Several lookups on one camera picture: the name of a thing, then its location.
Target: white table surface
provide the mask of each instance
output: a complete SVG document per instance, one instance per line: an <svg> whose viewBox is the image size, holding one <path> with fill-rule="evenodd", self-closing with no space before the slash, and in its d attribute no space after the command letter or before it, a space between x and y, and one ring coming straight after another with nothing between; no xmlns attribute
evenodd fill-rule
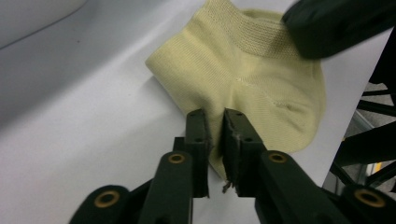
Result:
<svg viewBox="0 0 396 224"><path fill-rule="evenodd" d="M292 1L233 2L283 12ZM185 120L144 61L203 3L91 0L0 49L0 223L67 223L95 189L153 177ZM292 154L319 186L388 37L322 62L327 110ZM193 223L259 223L254 200L223 184L210 170L211 198L194 200Z"/></svg>

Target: black metal frame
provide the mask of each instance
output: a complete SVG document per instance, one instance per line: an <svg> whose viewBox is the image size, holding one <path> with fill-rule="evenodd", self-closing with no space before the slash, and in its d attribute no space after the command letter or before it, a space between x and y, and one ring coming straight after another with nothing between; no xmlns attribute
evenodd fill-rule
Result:
<svg viewBox="0 0 396 224"><path fill-rule="evenodd" d="M385 91L366 91L362 96L389 94L393 103L396 103L396 30L393 29L389 40L382 51L375 70L370 78L374 84L384 83L388 89ZM360 100L358 109L375 112L382 115L396 117L395 105L382 105L374 102ZM338 176L345 184L354 181L343 170L343 166L352 164L371 164L381 161L396 160L394 149L394 134L396 133L396 121L374 128L370 131L348 137L339 147L332 164L331 172ZM366 176L364 185L373 188L388 181L396 175L396 161L383 168L379 172Z"/></svg>

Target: sock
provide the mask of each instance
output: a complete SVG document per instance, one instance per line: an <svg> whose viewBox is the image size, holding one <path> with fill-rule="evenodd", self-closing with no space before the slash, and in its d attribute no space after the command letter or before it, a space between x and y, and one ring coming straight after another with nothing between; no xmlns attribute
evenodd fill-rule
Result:
<svg viewBox="0 0 396 224"><path fill-rule="evenodd" d="M281 17L207 0L146 61L185 115L205 110L214 141L209 161L223 178L225 107L245 113L265 146L284 152L312 141L325 109L320 63L299 56Z"/></svg>

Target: screw hole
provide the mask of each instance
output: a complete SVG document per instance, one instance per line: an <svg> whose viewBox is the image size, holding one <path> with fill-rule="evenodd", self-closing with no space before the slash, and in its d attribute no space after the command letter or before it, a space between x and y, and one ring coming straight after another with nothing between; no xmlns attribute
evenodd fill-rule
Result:
<svg viewBox="0 0 396 224"><path fill-rule="evenodd" d="M372 207L384 207L385 201L375 192L372 192L368 189L357 189L355 191L355 197L361 201Z"/></svg>
<svg viewBox="0 0 396 224"><path fill-rule="evenodd" d="M279 153L270 154L269 159L273 162L278 162L278 163L283 163L287 160L284 155L279 154Z"/></svg>
<svg viewBox="0 0 396 224"><path fill-rule="evenodd" d="M99 208L107 208L115 204L120 199L120 194L115 190L108 190L101 193L95 199L95 206Z"/></svg>
<svg viewBox="0 0 396 224"><path fill-rule="evenodd" d="M178 164L182 163L184 160L186 160L186 158L181 154L172 154L168 157L168 160L173 164Z"/></svg>

